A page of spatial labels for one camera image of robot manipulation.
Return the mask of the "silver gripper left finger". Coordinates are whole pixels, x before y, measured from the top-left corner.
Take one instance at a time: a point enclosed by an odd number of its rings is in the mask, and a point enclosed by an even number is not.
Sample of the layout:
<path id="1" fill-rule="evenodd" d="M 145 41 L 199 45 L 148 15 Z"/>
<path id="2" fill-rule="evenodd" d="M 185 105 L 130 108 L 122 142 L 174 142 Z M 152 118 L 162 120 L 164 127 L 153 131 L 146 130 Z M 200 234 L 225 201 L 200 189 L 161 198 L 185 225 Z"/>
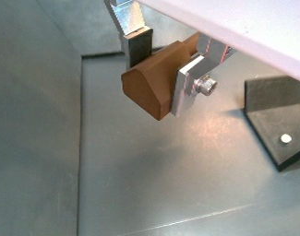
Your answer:
<path id="1" fill-rule="evenodd" d="M 136 0 L 104 0 L 118 29 L 126 67 L 132 68 L 152 55 L 153 29 L 146 26 Z"/>

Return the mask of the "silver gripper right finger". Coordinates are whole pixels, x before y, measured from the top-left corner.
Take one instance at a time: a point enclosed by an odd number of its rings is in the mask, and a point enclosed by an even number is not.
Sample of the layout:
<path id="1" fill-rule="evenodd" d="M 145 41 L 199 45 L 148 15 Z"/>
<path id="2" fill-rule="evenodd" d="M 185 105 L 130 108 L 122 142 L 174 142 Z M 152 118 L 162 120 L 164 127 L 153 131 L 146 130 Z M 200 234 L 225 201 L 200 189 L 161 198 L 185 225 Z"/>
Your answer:
<path id="1" fill-rule="evenodd" d="M 237 52 L 224 42 L 200 33 L 197 52 L 189 63 L 180 68 L 176 77 L 176 87 L 170 113 L 180 117 L 195 104 L 197 94 L 211 96 L 217 82 L 212 79 L 212 71 Z"/>

